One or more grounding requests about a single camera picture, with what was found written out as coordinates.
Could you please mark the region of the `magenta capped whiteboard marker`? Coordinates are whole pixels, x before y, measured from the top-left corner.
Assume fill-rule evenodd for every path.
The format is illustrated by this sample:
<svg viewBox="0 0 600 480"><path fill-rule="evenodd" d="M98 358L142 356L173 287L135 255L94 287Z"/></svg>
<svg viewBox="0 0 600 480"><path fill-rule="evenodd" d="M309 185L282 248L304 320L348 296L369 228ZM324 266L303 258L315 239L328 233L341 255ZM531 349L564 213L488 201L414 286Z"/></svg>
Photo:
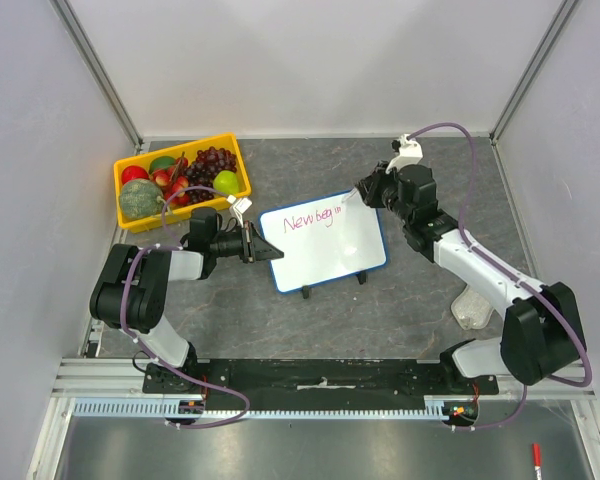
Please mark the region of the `magenta capped whiteboard marker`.
<svg viewBox="0 0 600 480"><path fill-rule="evenodd" d="M346 203L347 201L351 200L352 198L354 198L356 195L358 195L359 192L357 189L352 189L351 191L349 191L346 195L344 195L341 199L342 203Z"/></svg>

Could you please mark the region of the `blue framed whiteboard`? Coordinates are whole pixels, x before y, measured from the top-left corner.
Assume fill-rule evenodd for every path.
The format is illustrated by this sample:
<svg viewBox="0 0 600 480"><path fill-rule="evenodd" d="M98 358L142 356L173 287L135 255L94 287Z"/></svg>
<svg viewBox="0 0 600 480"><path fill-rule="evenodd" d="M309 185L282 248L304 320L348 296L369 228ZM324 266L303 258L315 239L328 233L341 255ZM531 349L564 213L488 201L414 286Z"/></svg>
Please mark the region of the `blue framed whiteboard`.
<svg viewBox="0 0 600 480"><path fill-rule="evenodd" d="M263 212L262 235L284 253L270 268L278 292L288 294L386 265L380 214L349 191Z"/></svg>

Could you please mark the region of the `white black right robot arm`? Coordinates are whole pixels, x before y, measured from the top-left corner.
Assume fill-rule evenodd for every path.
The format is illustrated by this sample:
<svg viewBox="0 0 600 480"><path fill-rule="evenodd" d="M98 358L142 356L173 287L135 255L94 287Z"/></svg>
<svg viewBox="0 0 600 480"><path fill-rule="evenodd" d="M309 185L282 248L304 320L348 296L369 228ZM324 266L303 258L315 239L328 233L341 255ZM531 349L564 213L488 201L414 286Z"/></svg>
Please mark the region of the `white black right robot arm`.
<svg viewBox="0 0 600 480"><path fill-rule="evenodd" d="M437 371L445 391L461 393L474 377L489 374L510 374L531 386L585 361L574 292L562 282L547 285L524 275L481 246L439 207L430 168L380 163L353 193L366 206L393 213L414 251L459 277L504 320L500 337L453 348L452 360Z"/></svg>

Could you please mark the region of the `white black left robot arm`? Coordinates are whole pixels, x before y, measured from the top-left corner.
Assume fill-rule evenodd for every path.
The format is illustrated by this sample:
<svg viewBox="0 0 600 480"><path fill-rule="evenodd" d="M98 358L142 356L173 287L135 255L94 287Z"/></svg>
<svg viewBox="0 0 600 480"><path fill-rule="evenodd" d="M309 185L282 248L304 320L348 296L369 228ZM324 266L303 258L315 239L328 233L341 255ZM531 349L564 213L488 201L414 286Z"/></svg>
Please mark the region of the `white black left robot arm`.
<svg viewBox="0 0 600 480"><path fill-rule="evenodd" d="M167 290L172 282L208 278L217 260L227 257L251 264L282 259L284 252L265 240L252 222L238 221L224 230L216 210L200 208L175 247L113 245L91 294L90 314L139 345L150 359L147 380L165 379L178 393L204 388L195 347L164 313Z"/></svg>

